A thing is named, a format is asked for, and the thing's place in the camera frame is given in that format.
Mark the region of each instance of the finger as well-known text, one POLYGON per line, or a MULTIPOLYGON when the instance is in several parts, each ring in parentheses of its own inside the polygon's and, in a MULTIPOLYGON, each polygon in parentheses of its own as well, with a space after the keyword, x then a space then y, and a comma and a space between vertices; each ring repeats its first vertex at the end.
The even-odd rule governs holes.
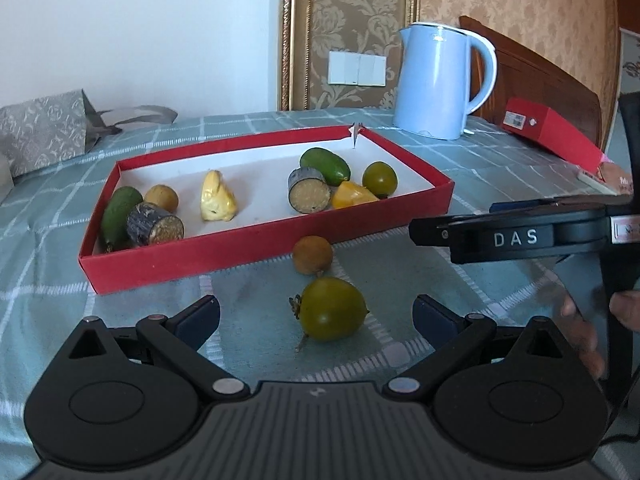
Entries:
POLYGON ((604 374, 604 359, 597 352, 579 352, 580 360, 594 379, 599 379, 604 374))
POLYGON ((562 307, 560 307, 560 315, 564 317, 573 316, 577 312, 574 300, 568 294, 564 297, 562 307))
POLYGON ((574 319, 568 324, 565 337, 569 344, 579 351, 593 352, 598 346, 595 327, 582 319, 574 319))
POLYGON ((640 332, 640 290, 615 293, 609 309, 629 330, 640 332))

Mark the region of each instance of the electric kettle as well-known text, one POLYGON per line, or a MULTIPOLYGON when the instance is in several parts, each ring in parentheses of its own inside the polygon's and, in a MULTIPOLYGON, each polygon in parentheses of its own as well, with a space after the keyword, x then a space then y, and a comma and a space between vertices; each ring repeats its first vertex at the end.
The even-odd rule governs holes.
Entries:
POLYGON ((475 32, 439 23, 412 23, 400 30, 404 57, 394 126, 435 139, 457 139, 466 116, 484 104, 498 72, 495 48, 475 32), (469 101, 471 47, 484 60, 484 81, 469 101))

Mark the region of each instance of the fruit stem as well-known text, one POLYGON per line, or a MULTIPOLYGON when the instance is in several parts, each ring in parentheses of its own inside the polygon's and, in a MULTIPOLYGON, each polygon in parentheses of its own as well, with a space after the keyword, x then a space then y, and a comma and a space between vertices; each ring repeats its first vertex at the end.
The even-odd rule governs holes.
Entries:
POLYGON ((302 336, 302 339, 300 340, 300 342, 298 343, 298 346, 296 346, 296 354, 298 352, 300 352, 300 350, 302 350, 302 347, 305 345, 306 341, 309 339, 308 334, 305 334, 302 336))
POLYGON ((295 298, 289 298, 289 304, 291 305, 291 311, 293 315, 296 316, 296 319, 300 319, 300 303, 302 302, 302 298, 297 294, 295 298))

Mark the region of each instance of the brown wooden furniture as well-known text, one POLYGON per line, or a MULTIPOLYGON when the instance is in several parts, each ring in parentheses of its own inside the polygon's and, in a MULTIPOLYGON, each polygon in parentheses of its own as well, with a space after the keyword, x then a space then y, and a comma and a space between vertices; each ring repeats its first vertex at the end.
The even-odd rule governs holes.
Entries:
POLYGON ((618 0, 618 25, 640 34, 640 0, 618 0))
MULTIPOLYGON (((460 28, 481 34, 495 46, 498 76, 494 91, 474 115, 501 125, 511 97, 521 97, 553 108, 597 146, 604 143, 598 96, 577 79, 517 41, 485 27, 478 20, 460 16, 460 28)), ((476 95, 484 65, 474 50, 471 95, 476 95)))

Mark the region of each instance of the checkered tablecloth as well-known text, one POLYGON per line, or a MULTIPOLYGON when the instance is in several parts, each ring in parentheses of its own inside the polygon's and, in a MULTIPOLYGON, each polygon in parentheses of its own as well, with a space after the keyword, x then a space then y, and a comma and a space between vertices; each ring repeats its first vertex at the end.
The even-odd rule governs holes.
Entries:
MULTIPOLYGON (((442 141, 398 130, 389 110, 369 108, 179 121, 107 138, 85 156, 28 174, 0 205, 0 478, 19 478, 36 463, 22 423, 24 402, 83 316, 132 326, 148 314, 171 316, 213 293, 222 320, 201 353, 255 386, 265 378, 388 380, 432 350, 410 319, 420 293, 459 314, 483 312, 503 324, 551 313, 562 298, 551 262, 456 266, 445 249, 414 246, 406 228, 335 245, 331 272, 362 291, 370 315, 356 335, 309 342, 298 354, 302 331, 287 298, 308 278, 294 271, 288 256, 108 296, 97 296, 88 284, 78 266, 79 244, 116 160, 228 136, 355 122, 449 175, 456 183, 451 214, 485 212, 493 202, 593 192, 576 179, 573 166, 484 121, 470 118, 473 134, 442 141)), ((607 452, 605 467, 618 468, 618 478, 625 478, 623 451, 607 452)))

